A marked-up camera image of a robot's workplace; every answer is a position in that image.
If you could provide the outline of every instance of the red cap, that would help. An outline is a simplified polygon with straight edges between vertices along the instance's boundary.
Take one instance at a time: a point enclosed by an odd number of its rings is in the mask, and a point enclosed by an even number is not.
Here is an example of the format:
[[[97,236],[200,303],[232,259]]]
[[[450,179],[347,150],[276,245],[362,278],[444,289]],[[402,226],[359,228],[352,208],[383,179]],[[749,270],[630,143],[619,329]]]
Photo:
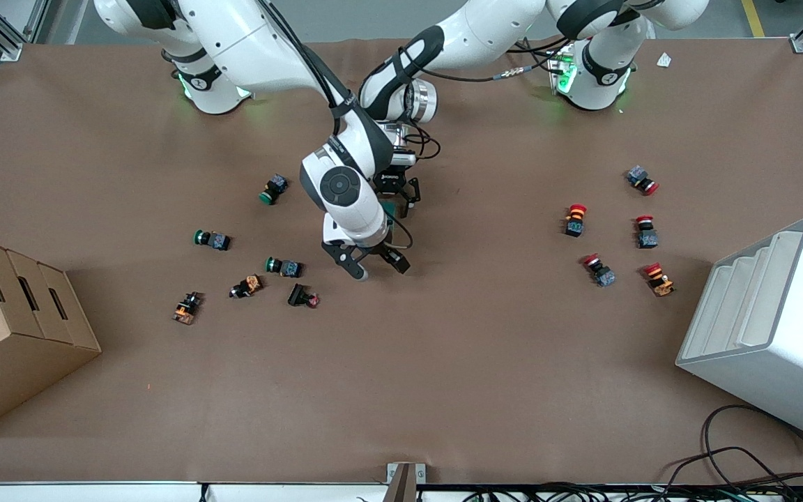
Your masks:
[[[655,271],[660,271],[660,270],[662,270],[662,266],[660,266],[660,264],[657,263],[657,261],[655,264],[651,264],[651,266],[643,267],[643,272],[646,273],[646,275],[652,275],[653,273],[655,273]]]

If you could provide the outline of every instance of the cardboard box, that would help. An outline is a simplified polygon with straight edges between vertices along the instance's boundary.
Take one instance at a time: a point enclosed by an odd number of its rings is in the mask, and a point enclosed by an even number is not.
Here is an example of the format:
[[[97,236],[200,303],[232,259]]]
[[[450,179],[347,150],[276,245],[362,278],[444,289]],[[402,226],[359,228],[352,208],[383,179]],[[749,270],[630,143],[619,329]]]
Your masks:
[[[63,271],[0,248],[0,416],[99,353]]]

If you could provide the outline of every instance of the white box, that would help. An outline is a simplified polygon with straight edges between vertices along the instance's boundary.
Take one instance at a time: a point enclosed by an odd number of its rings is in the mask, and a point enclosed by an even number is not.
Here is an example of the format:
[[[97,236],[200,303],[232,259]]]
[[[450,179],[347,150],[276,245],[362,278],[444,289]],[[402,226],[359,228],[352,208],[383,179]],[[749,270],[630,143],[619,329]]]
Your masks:
[[[676,365],[803,429],[803,220],[714,264]]]

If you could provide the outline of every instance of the brown tabletop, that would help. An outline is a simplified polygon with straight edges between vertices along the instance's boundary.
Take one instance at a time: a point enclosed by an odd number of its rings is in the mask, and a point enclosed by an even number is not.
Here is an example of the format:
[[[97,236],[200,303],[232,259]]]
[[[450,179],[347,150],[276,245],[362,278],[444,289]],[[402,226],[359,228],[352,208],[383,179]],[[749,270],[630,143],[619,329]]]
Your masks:
[[[316,50],[356,89],[397,44]],[[627,94],[593,114],[538,71],[436,82],[443,151],[414,171],[411,271],[369,258],[366,283],[321,250],[297,183],[257,199],[325,141],[322,99],[206,116],[158,52],[32,45],[0,67],[0,244],[69,271],[103,350],[0,419],[0,480],[366,482],[415,460],[433,482],[657,482],[738,402],[673,361],[711,263],[803,217],[803,55],[784,39],[647,42]],[[634,165],[654,196],[622,178]],[[578,239],[560,232],[575,203]],[[644,213],[653,251],[634,244]],[[234,247],[192,245],[201,228]],[[579,264],[592,253],[611,288]],[[227,298],[270,255],[307,264],[318,309],[290,308],[293,280],[271,275]],[[654,261],[668,298],[638,274]],[[187,327],[170,314],[192,290],[206,300]],[[803,471],[787,432],[728,413],[715,445]],[[714,480],[702,465],[680,479]]]

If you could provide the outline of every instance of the yellow floor stripe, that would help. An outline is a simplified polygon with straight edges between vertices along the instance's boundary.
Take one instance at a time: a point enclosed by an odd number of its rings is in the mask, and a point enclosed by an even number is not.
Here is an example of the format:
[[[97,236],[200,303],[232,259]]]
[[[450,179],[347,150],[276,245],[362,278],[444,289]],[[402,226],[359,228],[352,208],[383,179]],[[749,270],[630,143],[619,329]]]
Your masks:
[[[745,17],[749,18],[752,37],[764,37],[764,28],[761,26],[761,19],[758,18],[758,9],[755,9],[755,2],[742,0],[742,9],[745,10]]]

